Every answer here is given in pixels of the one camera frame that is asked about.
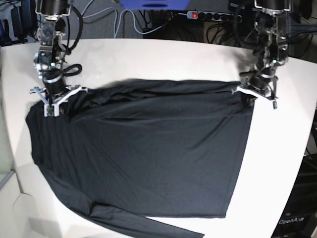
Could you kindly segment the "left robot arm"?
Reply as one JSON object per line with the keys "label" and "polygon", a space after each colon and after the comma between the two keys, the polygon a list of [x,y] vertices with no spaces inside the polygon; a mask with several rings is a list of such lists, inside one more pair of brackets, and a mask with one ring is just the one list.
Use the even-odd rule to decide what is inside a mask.
{"label": "left robot arm", "polygon": [[[253,29],[256,41],[248,42],[239,35],[238,16],[241,10],[249,6],[256,8],[253,17]],[[287,0],[245,0],[239,4],[233,14],[233,33],[240,46],[253,48],[256,61],[249,71],[239,74],[241,83],[233,93],[241,92],[247,96],[247,104],[252,106],[255,99],[264,99],[277,109],[276,70],[288,61],[287,13],[291,6]]]}

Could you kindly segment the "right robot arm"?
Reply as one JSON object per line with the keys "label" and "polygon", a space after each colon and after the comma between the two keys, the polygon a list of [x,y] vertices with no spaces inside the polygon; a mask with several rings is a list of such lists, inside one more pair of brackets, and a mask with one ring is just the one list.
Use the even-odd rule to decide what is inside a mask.
{"label": "right robot arm", "polygon": [[[62,38],[70,35],[69,16],[74,12],[79,19],[79,30],[73,45],[63,44]],[[34,67],[44,87],[34,87],[31,94],[40,96],[45,117],[57,117],[63,112],[61,105],[86,87],[66,84],[68,77],[81,73],[82,65],[63,67],[66,56],[76,48],[83,31],[83,17],[71,0],[39,0],[36,13],[44,17],[37,30],[40,46],[34,56]]]}

